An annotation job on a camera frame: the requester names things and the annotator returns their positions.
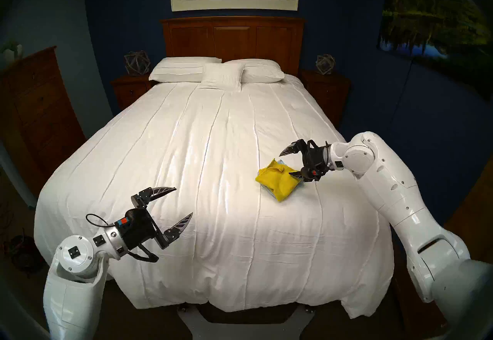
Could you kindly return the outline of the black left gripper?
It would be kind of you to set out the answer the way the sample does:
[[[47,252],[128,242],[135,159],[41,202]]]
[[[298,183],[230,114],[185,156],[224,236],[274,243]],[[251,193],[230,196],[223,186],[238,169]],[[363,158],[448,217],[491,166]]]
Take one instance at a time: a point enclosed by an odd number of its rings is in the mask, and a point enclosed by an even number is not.
[[[176,190],[174,187],[148,187],[131,196],[134,208],[128,210],[122,219],[115,222],[115,227],[128,250],[139,248],[147,252],[143,244],[150,239],[154,239],[161,249],[165,249],[180,237],[191,221],[193,212],[162,232],[147,210],[151,202]]]

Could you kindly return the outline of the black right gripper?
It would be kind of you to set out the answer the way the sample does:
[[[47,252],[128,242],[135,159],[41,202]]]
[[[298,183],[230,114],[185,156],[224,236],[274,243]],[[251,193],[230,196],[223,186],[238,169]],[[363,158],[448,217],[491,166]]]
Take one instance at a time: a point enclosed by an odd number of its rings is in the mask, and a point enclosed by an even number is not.
[[[331,145],[326,141],[324,146],[317,146],[313,140],[297,140],[285,147],[280,157],[289,154],[302,154],[303,167],[298,171],[291,171],[289,175],[303,182],[319,181],[327,172],[332,171],[330,160]]]

